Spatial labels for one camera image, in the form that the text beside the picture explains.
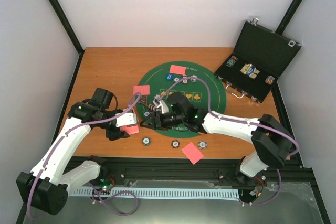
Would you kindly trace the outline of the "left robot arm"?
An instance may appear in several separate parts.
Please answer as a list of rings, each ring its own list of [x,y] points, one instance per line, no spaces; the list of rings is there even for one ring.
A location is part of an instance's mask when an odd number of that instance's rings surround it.
[[[71,171],[65,172],[65,169],[93,128],[104,129],[110,140],[129,137],[120,127],[136,122],[133,106],[110,111],[108,108],[114,97],[112,92],[97,88],[92,98],[75,103],[44,157],[29,173],[18,175],[16,184],[29,217],[32,216],[31,207],[55,215],[63,209],[68,197],[84,184],[92,180],[101,184],[108,180],[107,162],[101,157],[90,156]]]

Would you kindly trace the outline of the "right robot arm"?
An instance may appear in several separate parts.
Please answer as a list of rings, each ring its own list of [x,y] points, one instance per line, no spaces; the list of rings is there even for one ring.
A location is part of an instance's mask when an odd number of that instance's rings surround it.
[[[238,118],[223,115],[210,109],[194,107],[186,96],[174,92],[167,101],[155,99],[154,110],[140,123],[152,130],[170,130],[183,124],[195,133],[221,134],[235,137],[252,144],[255,148],[244,156],[232,173],[232,180],[242,185],[267,168],[281,169],[292,146],[297,143],[286,129],[271,115],[261,118]]]

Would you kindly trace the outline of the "spread black red chips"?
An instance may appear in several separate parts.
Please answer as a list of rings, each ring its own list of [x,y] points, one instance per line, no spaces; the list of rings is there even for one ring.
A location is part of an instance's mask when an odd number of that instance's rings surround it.
[[[157,107],[154,104],[149,104],[148,109],[153,112],[157,111]]]

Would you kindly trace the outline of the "red-backed card top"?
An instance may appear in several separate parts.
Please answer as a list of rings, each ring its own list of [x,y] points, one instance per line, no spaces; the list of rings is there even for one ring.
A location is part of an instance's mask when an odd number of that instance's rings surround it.
[[[186,67],[185,66],[178,66],[178,65],[171,65],[170,66],[169,73],[184,75],[185,72],[186,72]]]

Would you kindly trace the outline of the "dealt red-backed card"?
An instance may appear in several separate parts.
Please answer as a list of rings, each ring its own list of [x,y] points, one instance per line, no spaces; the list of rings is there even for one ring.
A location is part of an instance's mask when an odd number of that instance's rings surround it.
[[[133,94],[140,93],[141,95],[150,94],[150,85],[138,85],[133,87]]]

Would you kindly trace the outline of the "light blue chip top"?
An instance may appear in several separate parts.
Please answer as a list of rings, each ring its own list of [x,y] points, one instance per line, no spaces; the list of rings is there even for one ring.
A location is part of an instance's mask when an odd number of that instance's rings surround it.
[[[196,75],[192,75],[190,78],[191,82],[196,82],[197,81],[197,76]]]

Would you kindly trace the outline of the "light blue poker chip stack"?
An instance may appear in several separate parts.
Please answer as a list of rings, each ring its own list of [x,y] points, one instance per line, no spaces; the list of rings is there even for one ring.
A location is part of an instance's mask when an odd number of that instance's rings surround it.
[[[207,148],[207,143],[205,141],[199,141],[198,148],[204,150]]]

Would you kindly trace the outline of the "black red poker chip stack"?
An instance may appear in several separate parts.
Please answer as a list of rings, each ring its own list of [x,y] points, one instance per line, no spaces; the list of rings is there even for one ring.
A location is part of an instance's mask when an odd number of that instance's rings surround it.
[[[173,140],[171,143],[171,146],[173,148],[179,148],[180,147],[180,142],[178,140]]]

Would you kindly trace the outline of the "red-backed playing card deck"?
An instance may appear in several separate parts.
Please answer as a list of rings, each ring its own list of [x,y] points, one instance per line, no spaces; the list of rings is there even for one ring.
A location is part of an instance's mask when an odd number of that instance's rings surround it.
[[[124,126],[120,127],[120,130],[121,130],[121,132],[126,132],[129,135],[139,133],[138,125],[124,125]]]

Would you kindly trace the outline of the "red-backed card bottom edge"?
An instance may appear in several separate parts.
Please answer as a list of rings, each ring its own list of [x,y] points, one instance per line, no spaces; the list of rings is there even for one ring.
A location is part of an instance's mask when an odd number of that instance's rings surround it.
[[[188,143],[185,147],[183,147],[182,152],[193,165],[198,163],[204,157],[202,152],[199,151],[196,145],[192,142]]]

